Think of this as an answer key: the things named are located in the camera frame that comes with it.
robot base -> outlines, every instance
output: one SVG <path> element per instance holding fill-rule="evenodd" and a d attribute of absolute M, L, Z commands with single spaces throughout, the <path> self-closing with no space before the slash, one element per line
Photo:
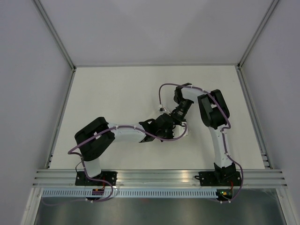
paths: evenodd
<path fill-rule="evenodd" d="M 102 171 L 98 176 L 93 178 L 99 180 L 105 180 L 107 182 L 110 182 L 113 186 L 116 186 L 117 172 Z M 89 180 L 85 176 L 84 171 L 80 171 L 77 173 L 75 186 L 103 186 L 103 182 Z"/>
<path fill-rule="evenodd" d="M 240 172 L 236 171 L 235 164 L 232 163 L 228 167 L 218 167 L 215 164 L 215 171 L 199 172 L 199 176 L 195 176 L 200 181 L 202 187 L 221 187 L 221 186 L 240 186 Z"/>

white wall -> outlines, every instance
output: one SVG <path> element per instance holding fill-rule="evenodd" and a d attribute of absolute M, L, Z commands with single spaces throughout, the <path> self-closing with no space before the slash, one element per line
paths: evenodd
<path fill-rule="evenodd" d="M 71 75 L 30 0 L 0 2 L 0 223 L 19 224 Z"/>
<path fill-rule="evenodd" d="M 230 109 L 232 129 L 228 132 L 228 143 L 232 157 L 244 169 L 264 169 L 234 66 L 77 68 L 51 169 L 75 168 L 78 156 L 67 156 L 66 151 L 76 146 L 74 135 L 99 116 L 116 124 L 157 118 L 158 89 L 166 82 L 190 82 L 205 90 L 222 90 Z M 166 86 L 161 91 L 162 104 L 170 111 L 177 106 L 174 90 L 174 86 Z M 199 106 L 194 104 L 185 117 L 189 135 L 177 142 L 112 143 L 99 159 L 101 168 L 214 169 L 211 134 L 200 118 Z"/>
<path fill-rule="evenodd" d="M 271 0 L 41 0 L 77 65 L 237 63 Z"/>
<path fill-rule="evenodd" d="M 300 1 L 282 0 L 243 66 L 275 168 L 300 212 Z"/>

cable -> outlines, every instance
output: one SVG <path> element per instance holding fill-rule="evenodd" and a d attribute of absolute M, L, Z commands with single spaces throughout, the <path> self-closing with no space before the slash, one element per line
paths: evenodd
<path fill-rule="evenodd" d="M 227 145 L 226 145 L 226 139 L 225 139 L 225 133 L 224 133 L 224 130 L 225 129 L 230 129 L 231 128 L 231 124 L 229 122 L 229 119 L 227 118 L 225 112 L 223 111 L 223 109 L 221 108 L 221 106 L 218 104 L 218 102 L 216 101 L 216 99 L 208 92 L 208 91 L 205 91 L 203 90 L 202 88 L 198 88 L 198 87 L 194 87 L 194 86 L 184 86 L 184 85 L 179 85 L 179 84 L 175 84 L 175 83 L 164 83 L 162 84 L 160 87 L 159 87 L 159 90 L 158 90 L 158 98 L 159 98 L 159 104 L 161 105 L 161 95 L 160 95 L 160 92 L 161 92 L 161 89 L 162 87 L 166 86 L 166 85 L 171 85 L 171 86 L 177 86 L 177 87 L 183 87 L 183 88 L 193 88 L 193 89 L 197 89 L 197 90 L 200 90 L 202 91 L 203 93 L 207 94 L 211 100 L 214 102 L 214 104 L 217 106 L 218 110 L 221 112 L 222 116 L 224 117 L 226 123 L 227 123 L 227 127 L 223 127 L 221 129 L 221 133 L 222 133 L 222 138 L 223 138 L 223 144 L 224 144 L 224 149 L 225 149 L 225 154 L 227 155 L 227 157 L 230 159 L 230 161 L 232 161 L 233 163 L 235 163 L 236 165 L 238 165 L 238 167 L 240 168 L 240 173 L 241 173 L 241 183 L 240 183 L 240 188 L 238 190 L 238 192 L 236 193 L 235 196 L 232 197 L 231 201 L 234 200 L 240 193 L 242 187 L 243 187 L 243 183 L 244 183 L 244 171 L 243 171 L 243 168 L 242 166 L 236 162 L 234 159 L 231 158 L 231 156 L 229 155 L 228 153 L 228 149 L 227 149 Z"/>
<path fill-rule="evenodd" d="M 231 201 L 232 199 L 225 197 L 224 195 L 222 195 L 223 198 L 227 199 L 228 201 Z"/>
<path fill-rule="evenodd" d="M 233 193 L 233 181 L 231 180 L 230 183 L 231 183 L 231 188 L 229 192 Z"/>
<path fill-rule="evenodd" d="M 176 141 L 176 140 L 182 138 L 182 137 L 186 134 L 186 132 L 187 132 L 187 130 L 188 130 L 188 127 L 187 127 L 186 124 L 183 124 L 183 126 L 185 127 L 183 134 L 180 135 L 179 137 L 172 138 L 172 139 L 164 139 L 164 138 L 161 138 L 161 137 L 157 137 L 157 136 L 155 136 L 155 135 L 153 135 L 153 134 L 151 134 L 151 133 L 149 133 L 149 132 L 147 132 L 147 131 L 145 131 L 145 130 L 143 130 L 143 129 L 140 129 L 140 128 L 134 127 L 134 126 L 130 126 L 130 125 L 120 125 L 120 126 L 118 126 L 118 127 L 111 127 L 111 128 L 108 128 L 108 129 L 106 129 L 106 130 L 104 130 L 104 131 L 101 131 L 101 132 L 97 133 L 96 135 L 94 135 L 94 136 L 92 136 L 92 137 L 86 139 L 85 141 L 81 142 L 80 144 L 78 144 L 77 146 L 75 146 L 74 148 L 72 148 L 71 150 L 69 150 L 69 151 L 68 151 L 68 154 L 70 155 L 70 153 L 73 153 L 73 154 L 76 154 L 76 155 L 78 155 L 78 156 L 81 157 L 81 154 L 80 154 L 80 153 L 78 153 L 78 152 L 73 152 L 73 151 L 75 151 L 76 149 L 78 149 L 78 148 L 80 148 L 81 146 L 85 145 L 86 143 L 90 142 L 91 140 L 95 139 L 96 137 L 98 137 L 98 136 L 100 136 L 100 135 L 102 135 L 102 134 L 104 134 L 104 133 L 106 133 L 106 132 L 108 132 L 108 131 L 115 130 L 115 129 L 118 129 L 118 128 L 131 128 L 131 129 L 139 130 L 139 131 L 143 132 L 144 134 L 149 135 L 149 136 L 151 136 L 151 137 L 154 137 L 154 138 L 156 138 L 156 139 L 159 139 L 159 140 L 161 140 L 161 141 L 164 141 L 164 142 L 171 142 L 171 141 Z"/>
<path fill-rule="evenodd" d="M 85 202 L 85 201 L 86 201 L 85 198 L 79 198 L 79 199 L 73 199 L 73 200 L 70 200 L 70 201 L 67 201 L 67 202 L 60 202 L 60 203 L 51 204 L 51 203 L 44 202 L 44 199 L 41 198 L 41 203 L 44 204 L 45 206 L 58 206 L 58 205 L 64 205 L 66 203 Z"/>
<path fill-rule="evenodd" d="M 194 176 L 194 178 L 195 178 L 196 180 L 200 180 L 200 177 L 199 177 L 198 175 Z"/>
<path fill-rule="evenodd" d="M 81 161 L 75 166 L 75 170 L 76 170 L 77 175 L 78 175 L 77 166 L 79 166 L 80 163 L 81 163 Z"/>

metal frame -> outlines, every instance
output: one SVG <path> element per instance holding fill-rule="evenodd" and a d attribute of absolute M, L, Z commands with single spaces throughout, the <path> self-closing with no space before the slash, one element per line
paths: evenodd
<path fill-rule="evenodd" d="M 78 68 L 96 67 L 175 67 L 175 66 L 235 66 L 232 63 L 136 63 L 136 64 L 102 64 L 102 65 L 78 65 Z"/>
<path fill-rule="evenodd" d="M 52 138 L 51 138 L 51 145 L 50 145 L 50 148 L 49 148 L 49 157 L 46 161 L 45 168 L 50 168 L 50 163 L 51 163 L 51 159 L 52 159 L 52 156 L 53 156 L 54 147 L 56 145 L 58 134 L 60 132 L 60 126 L 61 126 L 62 119 L 64 117 L 65 110 L 66 110 L 66 107 L 67 107 L 67 102 L 68 102 L 68 99 L 69 99 L 69 96 L 70 96 L 72 84 L 73 84 L 74 77 L 75 77 L 75 72 L 76 72 L 76 69 L 74 69 L 72 71 L 72 75 L 70 77 L 70 81 L 69 81 L 69 84 L 67 86 L 67 91 L 66 91 L 66 94 L 64 95 L 65 98 L 64 98 L 64 101 L 63 101 L 63 103 L 60 107 L 60 113 L 59 113 L 58 119 L 56 121 L 55 130 L 54 130 Z"/>
<path fill-rule="evenodd" d="M 273 0 L 269 6 L 269 8 L 267 9 L 267 12 L 265 13 L 265 15 L 263 16 L 262 21 L 260 22 L 258 28 L 256 29 L 253 37 L 250 40 L 250 43 L 248 44 L 242 58 L 240 59 L 238 66 L 242 67 L 243 64 L 245 63 L 248 55 L 250 54 L 253 46 L 256 44 L 256 41 L 258 40 L 258 38 L 260 37 L 262 31 L 264 30 L 264 28 L 266 27 L 266 24 L 268 23 L 269 19 L 271 18 L 271 16 L 273 15 L 274 10 L 276 9 L 278 3 L 280 2 L 280 0 Z"/>
<path fill-rule="evenodd" d="M 196 188 L 201 187 L 199 180 L 194 176 L 199 172 L 213 170 L 105 170 L 116 171 L 116 187 L 121 189 L 132 188 Z M 33 182 L 33 187 L 37 188 L 82 188 L 75 186 L 75 170 L 38 170 Z M 281 170 L 244 170 L 245 189 L 261 188 L 287 188 Z"/>
<path fill-rule="evenodd" d="M 73 64 L 67 50 L 65 49 L 56 29 L 54 28 L 48 14 L 45 11 L 40 0 L 32 0 L 36 9 L 40 13 L 44 23 L 48 27 L 51 35 L 53 36 L 55 42 L 57 43 L 58 48 L 66 59 L 67 63 L 71 67 L 72 76 L 70 78 L 69 86 L 65 95 L 64 103 L 61 107 L 59 118 L 57 121 L 56 129 L 52 136 L 52 144 L 50 147 L 50 156 L 46 163 L 46 168 L 50 165 L 52 153 L 56 140 L 58 137 L 60 125 L 62 122 L 63 114 L 66 109 L 68 97 L 72 87 L 76 66 Z M 264 142 L 263 134 L 261 132 L 260 124 L 255 113 L 255 108 L 251 101 L 251 97 L 245 82 L 244 76 L 240 70 L 241 66 L 246 61 L 249 53 L 251 52 L 253 46 L 261 35 L 263 29 L 265 28 L 267 22 L 269 21 L 271 15 L 273 14 L 275 8 L 277 7 L 280 0 L 273 0 L 265 13 L 261 23 L 259 24 L 255 34 L 253 35 L 250 43 L 248 44 L 243 56 L 239 63 L 235 66 L 237 75 L 240 81 L 241 89 L 244 94 L 244 98 L 248 107 L 250 118 L 255 130 L 255 135 L 262 152 L 262 159 L 264 161 L 266 169 L 264 170 L 244 170 L 244 189 L 264 189 L 264 188 L 275 188 L 277 190 L 279 202 L 283 210 L 286 222 L 288 225 L 296 225 L 296 212 L 293 211 L 292 204 L 288 197 L 287 184 L 284 179 L 283 173 L 281 170 L 272 169 L 269 158 L 267 156 L 266 145 Z M 156 66 L 176 66 L 176 65 L 189 65 L 189 64 L 155 64 Z M 131 66 L 155 66 L 155 65 L 131 65 Z M 128 66 L 128 65 L 102 65 L 102 67 L 108 66 Z M 200 186 L 199 181 L 194 179 L 194 176 L 197 175 L 200 171 L 209 171 L 209 170 L 116 170 L 117 175 L 117 188 L 119 190 L 130 191 L 134 189 L 142 190 L 199 190 L 204 191 L 205 189 Z M 42 194 L 49 193 L 45 191 L 55 188 L 60 190 L 60 192 L 51 192 L 56 196 L 64 195 L 65 190 L 86 190 L 87 187 L 76 187 L 75 186 L 76 171 L 75 170 L 53 170 L 53 169 L 43 169 L 38 170 L 33 182 L 33 188 L 29 196 L 29 200 L 26 206 L 26 210 L 22 219 L 22 224 L 34 224 L 35 217 L 38 211 L 38 206 Z M 211 190 L 224 187 L 211 187 Z"/>

white tabletop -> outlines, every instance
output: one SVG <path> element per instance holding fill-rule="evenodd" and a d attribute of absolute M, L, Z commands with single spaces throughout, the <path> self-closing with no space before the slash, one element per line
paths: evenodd
<path fill-rule="evenodd" d="M 103 116 L 116 124 L 135 124 L 158 112 L 163 83 L 192 83 L 220 89 L 230 111 L 228 133 L 232 157 L 245 169 L 263 169 L 247 106 L 234 66 L 86 67 L 77 68 L 53 154 L 52 169 L 74 169 L 77 131 Z M 174 109 L 174 86 L 162 89 L 162 101 Z M 186 115 L 189 135 L 174 142 L 112 143 L 100 157 L 103 169 L 213 169 L 214 149 L 198 105 Z"/>

